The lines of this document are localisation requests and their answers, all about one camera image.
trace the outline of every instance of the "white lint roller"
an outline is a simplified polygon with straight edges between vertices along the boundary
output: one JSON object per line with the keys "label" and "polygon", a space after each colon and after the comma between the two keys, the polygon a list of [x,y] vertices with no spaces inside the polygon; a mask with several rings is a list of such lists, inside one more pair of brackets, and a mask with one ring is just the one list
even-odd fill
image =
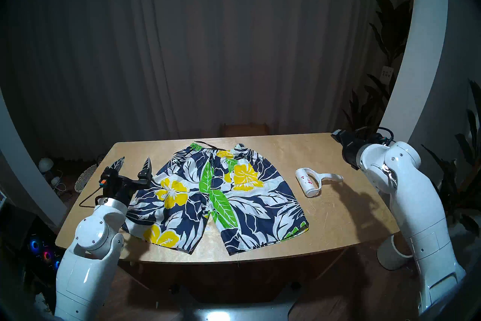
{"label": "white lint roller", "polygon": [[[315,187],[309,179],[309,176],[318,182],[318,188]],[[307,198],[312,198],[319,194],[322,187],[322,181],[324,180],[335,182],[342,182],[344,180],[342,176],[336,175],[335,173],[317,173],[311,170],[311,168],[299,168],[296,171],[296,178]]]}

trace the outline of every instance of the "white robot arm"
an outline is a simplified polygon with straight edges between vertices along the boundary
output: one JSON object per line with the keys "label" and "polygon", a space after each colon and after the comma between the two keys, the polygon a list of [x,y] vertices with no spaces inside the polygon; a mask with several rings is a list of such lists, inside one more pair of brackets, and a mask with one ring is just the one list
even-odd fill
{"label": "white robot arm", "polygon": [[65,320],[94,319],[109,293],[124,238],[118,231],[125,222],[127,207],[135,191],[150,187],[150,159],[138,181],[119,176],[124,159],[102,173],[103,197],[91,216],[75,230],[57,270],[55,316]]}
{"label": "white robot arm", "polygon": [[429,178],[418,171],[419,154],[405,142],[392,146],[368,143],[341,130],[332,136],[343,145],[344,160],[353,168],[360,168],[378,190],[390,194],[389,208],[419,272],[421,314],[466,273],[454,255],[438,193]]}

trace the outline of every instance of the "table top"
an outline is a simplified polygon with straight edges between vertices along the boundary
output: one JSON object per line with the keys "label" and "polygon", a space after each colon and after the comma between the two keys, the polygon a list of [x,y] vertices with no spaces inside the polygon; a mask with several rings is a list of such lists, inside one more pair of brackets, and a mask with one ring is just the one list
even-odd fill
{"label": "table top", "polygon": [[[147,157],[152,162],[152,173],[166,164],[172,154],[189,146],[194,140],[165,140],[116,143],[78,197],[67,216],[55,243],[67,248],[74,238],[77,224],[92,214],[91,208],[79,207],[81,200],[98,188],[102,171],[125,156],[120,174],[137,179]],[[229,256],[212,220],[192,255],[147,243],[121,230],[125,246],[121,259],[163,263],[219,263],[273,259],[334,250],[387,237],[399,228],[364,174],[355,171],[341,156],[342,147],[330,133],[312,133],[279,136],[231,137],[202,139],[213,146],[231,149],[243,143],[268,159],[286,180],[299,201],[309,230],[293,239]],[[336,173],[344,177],[341,183],[322,186],[314,198],[306,198],[295,177],[298,168],[308,167],[318,173]],[[94,196],[84,204],[94,206]]]}

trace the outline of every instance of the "hawaiian print shorts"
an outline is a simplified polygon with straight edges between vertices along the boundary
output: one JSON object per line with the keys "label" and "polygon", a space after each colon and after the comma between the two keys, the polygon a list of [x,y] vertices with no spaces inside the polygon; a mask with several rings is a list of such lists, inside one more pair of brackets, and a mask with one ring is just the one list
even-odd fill
{"label": "hawaiian print shorts", "polygon": [[191,254],[209,213],[230,255],[274,244],[308,230],[292,190],[262,155],[193,143],[130,202],[122,228],[147,242]]}

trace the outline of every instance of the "yellow flower print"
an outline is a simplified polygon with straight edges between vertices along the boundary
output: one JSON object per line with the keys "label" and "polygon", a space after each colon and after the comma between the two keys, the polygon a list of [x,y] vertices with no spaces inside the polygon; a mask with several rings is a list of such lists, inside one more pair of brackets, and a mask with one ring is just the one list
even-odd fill
{"label": "yellow flower print", "polygon": [[180,237],[174,231],[165,231],[161,235],[160,227],[157,224],[153,224],[147,229],[143,236],[147,242],[165,247],[174,247],[180,240]]}
{"label": "yellow flower print", "polygon": [[187,193],[189,192],[189,189],[187,189],[182,182],[174,180],[171,184],[169,178],[164,178],[160,182],[160,186],[162,186],[163,189],[157,190],[154,194],[161,201],[165,201],[165,208],[172,208],[176,203],[179,206],[183,206],[187,203],[187,199],[189,198]]}
{"label": "yellow flower print", "polygon": [[227,158],[227,159],[233,159],[234,154],[230,152],[230,150],[220,150],[217,152],[217,156],[219,158]]}
{"label": "yellow flower print", "polygon": [[237,164],[234,166],[234,184],[233,190],[250,191],[255,186],[263,187],[264,183],[258,179],[259,173],[254,171],[252,165],[248,163]]}

